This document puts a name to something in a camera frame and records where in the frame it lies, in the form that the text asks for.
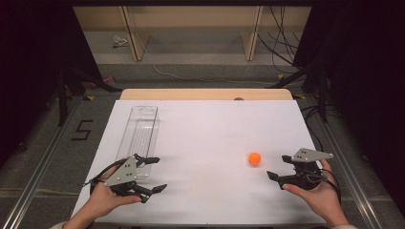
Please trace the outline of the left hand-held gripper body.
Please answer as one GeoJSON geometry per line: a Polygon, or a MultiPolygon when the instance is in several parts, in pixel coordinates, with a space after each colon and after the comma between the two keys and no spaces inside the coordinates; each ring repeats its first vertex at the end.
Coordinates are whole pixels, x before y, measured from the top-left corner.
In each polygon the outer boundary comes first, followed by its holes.
{"type": "Polygon", "coordinates": [[[134,185],[137,179],[142,177],[142,167],[144,158],[133,155],[126,158],[123,163],[104,181],[104,185],[109,187],[119,196],[133,195],[134,185]]]}

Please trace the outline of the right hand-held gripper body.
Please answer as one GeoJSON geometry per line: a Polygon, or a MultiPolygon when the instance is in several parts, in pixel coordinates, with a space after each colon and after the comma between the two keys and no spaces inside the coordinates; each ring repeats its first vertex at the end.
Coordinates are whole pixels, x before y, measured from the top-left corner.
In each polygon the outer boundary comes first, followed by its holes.
{"type": "Polygon", "coordinates": [[[292,165],[294,175],[280,177],[280,187],[285,184],[292,184],[304,190],[311,190],[317,187],[326,177],[322,174],[317,162],[322,159],[331,159],[331,153],[320,152],[312,149],[301,148],[293,156],[292,160],[297,161],[292,165]]]}

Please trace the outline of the clear plastic container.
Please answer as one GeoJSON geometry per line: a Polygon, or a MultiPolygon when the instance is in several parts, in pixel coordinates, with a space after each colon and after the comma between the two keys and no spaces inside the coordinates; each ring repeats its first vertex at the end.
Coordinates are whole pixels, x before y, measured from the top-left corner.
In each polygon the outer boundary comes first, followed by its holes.
{"type": "MultiPolygon", "coordinates": [[[[159,126],[159,109],[156,106],[134,106],[118,148],[117,159],[133,155],[155,157],[159,126]]],[[[142,177],[138,179],[149,177],[152,165],[143,166],[142,177]]]]}

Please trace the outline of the person's right hand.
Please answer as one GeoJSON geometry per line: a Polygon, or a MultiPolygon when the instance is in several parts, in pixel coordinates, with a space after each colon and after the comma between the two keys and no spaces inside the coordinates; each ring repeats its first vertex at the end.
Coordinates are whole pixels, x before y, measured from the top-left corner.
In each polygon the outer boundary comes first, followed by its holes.
{"type": "Polygon", "coordinates": [[[308,191],[292,184],[285,184],[283,188],[291,194],[302,198],[316,215],[327,222],[327,219],[343,217],[345,213],[335,189],[331,186],[336,184],[331,174],[331,166],[325,159],[321,160],[321,165],[328,180],[322,181],[316,188],[308,191]]]}

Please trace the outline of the person's left hand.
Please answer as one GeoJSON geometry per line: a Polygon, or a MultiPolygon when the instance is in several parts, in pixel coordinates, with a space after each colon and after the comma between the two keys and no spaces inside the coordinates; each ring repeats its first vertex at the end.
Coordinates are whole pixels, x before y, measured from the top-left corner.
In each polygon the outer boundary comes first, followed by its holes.
{"type": "Polygon", "coordinates": [[[79,214],[86,220],[94,221],[108,215],[119,206],[139,202],[141,202],[141,199],[137,196],[116,196],[110,187],[103,182],[99,182],[89,199],[80,209],[79,214]]]}

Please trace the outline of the black stand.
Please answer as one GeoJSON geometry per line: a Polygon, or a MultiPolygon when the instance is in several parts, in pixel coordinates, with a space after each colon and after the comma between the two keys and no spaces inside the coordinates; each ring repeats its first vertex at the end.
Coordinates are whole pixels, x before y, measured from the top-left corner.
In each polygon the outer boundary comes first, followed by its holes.
{"type": "Polygon", "coordinates": [[[92,76],[78,67],[71,67],[69,65],[61,66],[57,76],[59,126],[62,126],[68,117],[68,96],[66,89],[69,89],[73,96],[83,96],[85,94],[85,88],[82,85],[83,82],[93,83],[107,92],[121,92],[121,89],[105,83],[100,73],[96,76],[92,76]]]}
{"type": "Polygon", "coordinates": [[[316,108],[321,115],[324,122],[328,122],[326,117],[326,98],[327,98],[327,78],[326,78],[326,64],[322,60],[314,60],[306,67],[296,73],[288,76],[287,78],[279,81],[278,83],[268,86],[269,89],[282,89],[289,83],[305,75],[307,78],[303,83],[302,90],[305,92],[312,92],[314,89],[318,90],[318,104],[316,108]]]}

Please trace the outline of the wooden table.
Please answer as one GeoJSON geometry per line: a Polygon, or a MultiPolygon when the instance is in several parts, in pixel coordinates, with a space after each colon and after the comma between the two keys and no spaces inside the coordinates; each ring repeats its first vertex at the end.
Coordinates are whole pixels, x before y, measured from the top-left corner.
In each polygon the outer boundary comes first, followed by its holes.
{"type": "Polygon", "coordinates": [[[292,100],[287,89],[126,89],[120,100],[292,100]]]}

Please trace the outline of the pink object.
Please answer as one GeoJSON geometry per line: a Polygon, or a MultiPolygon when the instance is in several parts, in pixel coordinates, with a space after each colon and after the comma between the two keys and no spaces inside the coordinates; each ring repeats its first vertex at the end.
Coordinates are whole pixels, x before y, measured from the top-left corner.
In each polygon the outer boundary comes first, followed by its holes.
{"type": "Polygon", "coordinates": [[[110,90],[113,88],[113,85],[116,83],[116,79],[113,76],[105,76],[102,78],[101,82],[88,82],[88,89],[102,88],[104,90],[110,90]]]}

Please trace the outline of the crumpled paper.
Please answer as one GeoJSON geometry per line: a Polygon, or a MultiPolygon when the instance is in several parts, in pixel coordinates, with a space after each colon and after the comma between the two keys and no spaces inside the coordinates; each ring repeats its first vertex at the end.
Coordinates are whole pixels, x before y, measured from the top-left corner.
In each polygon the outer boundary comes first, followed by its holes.
{"type": "Polygon", "coordinates": [[[121,47],[128,47],[129,43],[125,38],[122,38],[118,35],[113,37],[113,48],[121,48],[121,47]]]}

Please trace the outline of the wooden furniture leg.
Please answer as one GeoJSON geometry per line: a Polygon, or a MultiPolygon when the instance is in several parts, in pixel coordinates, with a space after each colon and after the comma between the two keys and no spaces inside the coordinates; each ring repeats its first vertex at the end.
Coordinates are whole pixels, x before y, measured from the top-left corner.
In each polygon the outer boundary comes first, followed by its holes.
{"type": "Polygon", "coordinates": [[[147,53],[146,45],[149,39],[149,34],[137,31],[134,14],[130,7],[121,7],[120,14],[124,28],[127,32],[133,58],[135,61],[141,61],[142,57],[147,53]]]}

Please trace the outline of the wooden panel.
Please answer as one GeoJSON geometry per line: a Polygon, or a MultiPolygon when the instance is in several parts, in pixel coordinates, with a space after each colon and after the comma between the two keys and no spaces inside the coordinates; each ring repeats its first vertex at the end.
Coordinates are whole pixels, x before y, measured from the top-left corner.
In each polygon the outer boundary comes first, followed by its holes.
{"type": "Polygon", "coordinates": [[[258,38],[258,32],[260,29],[263,10],[264,10],[263,6],[258,6],[254,8],[252,19],[248,25],[248,30],[242,33],[242,42],[244,46],[246,61],[252,61],[254,58],[254,52],[258,38]]]}

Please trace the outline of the metal floor rail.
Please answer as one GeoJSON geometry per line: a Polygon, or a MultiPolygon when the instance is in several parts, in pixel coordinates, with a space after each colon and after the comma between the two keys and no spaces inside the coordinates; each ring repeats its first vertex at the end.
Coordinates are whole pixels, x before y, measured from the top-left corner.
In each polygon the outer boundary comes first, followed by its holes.
{"type": "Polygon", "coordinates": [[[81,97],[74,97],[68,106],[68,114],[61,124],[55,126],[52,138],[47,144],[46,150],[41,154],[41,158],[35,164],[34,170],[29,173],[25,186],[15,190],[16,202],[11,207],[5,221],[0,224],[0,229],[17,229],[26,212],[28,211],[36,190],[43,180],[54,157],[56,148],[61,141],[64,132],[81,102],[81,97]]]}
{"type": "Polygon", "coordinates": [[[316,108],[318,104],[316,96],[308,96],[306,102],[309,106],[304,110],[304,117],[309,132],[315,140],[315,147],[334,154],[333,165],[342,178],[341,187],[345,187],[346,191],[350,193],[351,196],[347,200],[355,203],[367,229],[382,229],[382,222],[375,212],[371,199],[361,186],[355,170],[351,168],[351,160],[346,157],[345,152],[339,146],[329,122],[322,120],[316,108]]]}

